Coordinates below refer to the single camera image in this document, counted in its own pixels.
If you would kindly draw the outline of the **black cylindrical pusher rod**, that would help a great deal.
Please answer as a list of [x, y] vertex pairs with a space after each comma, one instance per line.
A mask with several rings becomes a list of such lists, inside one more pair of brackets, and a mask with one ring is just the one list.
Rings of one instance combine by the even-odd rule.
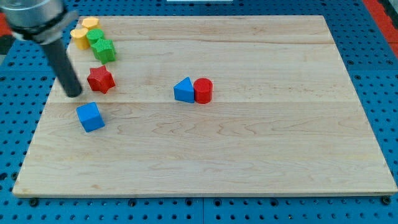
[[57, 39], [49, 44], [41, 45], [41, 48], [65, 94], [69, 98], [81, 95], [82, 85], [71, 65], [62, 40]]

